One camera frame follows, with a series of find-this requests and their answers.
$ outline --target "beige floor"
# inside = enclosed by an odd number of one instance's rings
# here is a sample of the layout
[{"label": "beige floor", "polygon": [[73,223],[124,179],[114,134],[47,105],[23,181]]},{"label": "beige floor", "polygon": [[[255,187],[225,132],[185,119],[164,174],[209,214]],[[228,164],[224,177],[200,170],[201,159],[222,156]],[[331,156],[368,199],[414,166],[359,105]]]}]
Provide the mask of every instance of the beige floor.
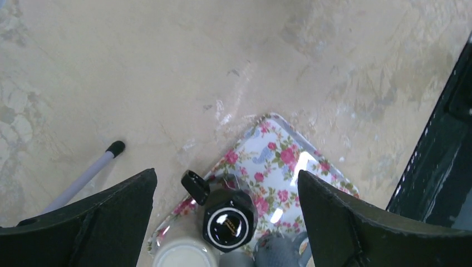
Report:
[{"label": "beige floor", "polygon": [[467,0],[7,0],[0,224],[36,215],[123,139],[79,197],[154,167],[151,233],[181,173],[204,174],[269,111],[385,207],[470,14]]}]

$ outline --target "metal pole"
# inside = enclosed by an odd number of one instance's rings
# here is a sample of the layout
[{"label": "metal pole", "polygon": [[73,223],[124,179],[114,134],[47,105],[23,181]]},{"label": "metal pole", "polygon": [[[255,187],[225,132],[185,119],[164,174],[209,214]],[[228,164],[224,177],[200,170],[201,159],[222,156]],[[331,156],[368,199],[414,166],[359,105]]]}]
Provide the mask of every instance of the metal pole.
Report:
[{"label": "metal pole", "polygon": [[65,205],[82,190],[111,160],[122,153],[125,144],[121,141],[114,142],[95,163],[92,164],[77,180],[75,180],[59,197],[54,199],[40,215],[57,210]]}]

